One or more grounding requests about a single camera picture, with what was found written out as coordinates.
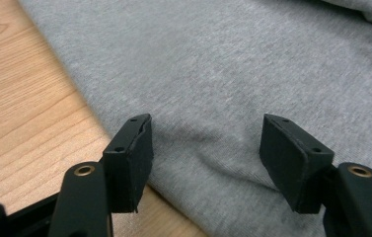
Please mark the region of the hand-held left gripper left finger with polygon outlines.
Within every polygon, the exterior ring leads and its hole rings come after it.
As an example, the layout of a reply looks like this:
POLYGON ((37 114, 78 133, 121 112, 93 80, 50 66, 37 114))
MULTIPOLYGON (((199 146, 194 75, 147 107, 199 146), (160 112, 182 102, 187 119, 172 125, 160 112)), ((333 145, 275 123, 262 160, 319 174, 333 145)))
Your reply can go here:
POLYGON ((137 211, 153 158, 152 117, 143 114, 129 118, 103 151, 112 213, 137 211))

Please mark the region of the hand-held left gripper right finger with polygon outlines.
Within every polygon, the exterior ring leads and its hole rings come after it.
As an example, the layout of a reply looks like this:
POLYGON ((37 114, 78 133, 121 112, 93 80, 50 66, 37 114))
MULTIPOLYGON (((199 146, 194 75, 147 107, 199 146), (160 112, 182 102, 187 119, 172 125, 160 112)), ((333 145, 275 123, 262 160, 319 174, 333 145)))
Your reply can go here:
POLYGON ((293 211, 318 213, 321 179, 335 153, 289 118, 265 114, 260 159, 293 211))

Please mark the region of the grey shorts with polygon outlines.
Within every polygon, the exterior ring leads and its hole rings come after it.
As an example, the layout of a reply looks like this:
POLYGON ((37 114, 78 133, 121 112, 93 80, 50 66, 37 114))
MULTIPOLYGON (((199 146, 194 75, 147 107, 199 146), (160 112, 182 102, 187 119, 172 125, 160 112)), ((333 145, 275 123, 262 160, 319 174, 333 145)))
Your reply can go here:
POLYGON ((261 163, 266 114, 372 168, 372 0, 20 3, 109 133, 151 115, 151 186, 212 237, 325 237, 261 163))

